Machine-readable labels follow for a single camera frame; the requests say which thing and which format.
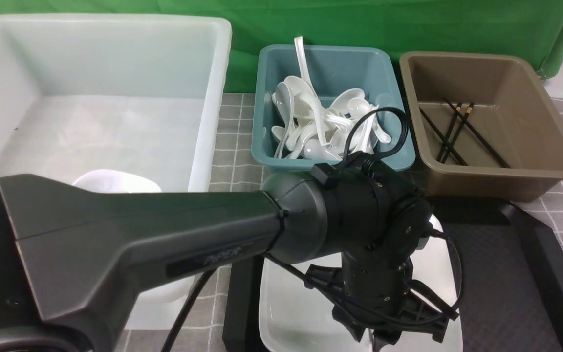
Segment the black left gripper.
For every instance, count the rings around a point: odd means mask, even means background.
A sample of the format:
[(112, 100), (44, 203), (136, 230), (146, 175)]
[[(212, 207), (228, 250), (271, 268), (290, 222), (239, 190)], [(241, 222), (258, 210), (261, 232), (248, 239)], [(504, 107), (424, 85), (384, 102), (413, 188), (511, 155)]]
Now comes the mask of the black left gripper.
[(388, 267), (344, 253), (340, 268), (312, 264), (306, 287), (318, 289), (333, 303), (332, 318), (357, 342), (369, 330), (374, 345), (395, 345), (404, 332), (428, 334), (441, 343), (449, 321), (459, 317), (459, 301), (446, 303), (413, 278), (413, 269), (411, 259)]

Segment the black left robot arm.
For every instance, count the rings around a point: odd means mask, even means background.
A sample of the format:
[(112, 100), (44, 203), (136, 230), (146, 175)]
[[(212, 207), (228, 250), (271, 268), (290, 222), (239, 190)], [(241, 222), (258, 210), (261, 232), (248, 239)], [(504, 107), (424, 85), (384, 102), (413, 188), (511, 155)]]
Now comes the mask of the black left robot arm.
[(138, 296), (200, 274), (162, 350), (222, 265), (264, 256), (319, 291), (378, 347), (437, 342), (459, 314), (412, 278), (431, 205), (382, 162), (320, 163), (261, 190), (95, 193), (42, 176), (0, 178), (0, 352), (111, 352)]

